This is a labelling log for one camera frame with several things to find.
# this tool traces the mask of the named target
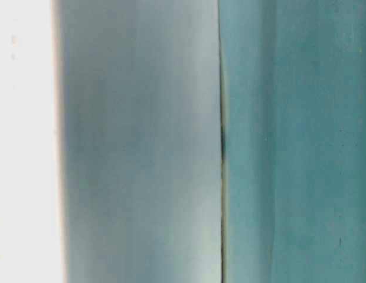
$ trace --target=teal panel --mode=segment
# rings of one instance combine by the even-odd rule
[[[68,282],[220,282],[216,1],[58,3]]]
[[[366,283],[366,0],[220,0],[226,283]]]

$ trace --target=pale blue surface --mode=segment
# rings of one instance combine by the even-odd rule
[[[60,7],[68,282],[220,282],[216,1]]]
[[[220,19],[226,283],[366,283],[366,1]]]

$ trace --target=vertical gap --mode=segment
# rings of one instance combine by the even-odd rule
[[[226,216],[225,216],[225,97],[224,74],[221,52],[220,0],[217,0],[218,56],[220,75],[220,134],[221,134],[221,283],[226,281]]]

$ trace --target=teal surface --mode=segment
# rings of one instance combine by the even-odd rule
[[[212,0],[60,0],[68,283],[221,280]]]
[[[225,282],[366,283],[366,0],[220,0]]]

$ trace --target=painted surface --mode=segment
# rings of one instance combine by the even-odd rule
[[[59,7],[68,281],[220,282],[216,1]]]
[[[366,283],[366,1],[220,1],[226,283]]]

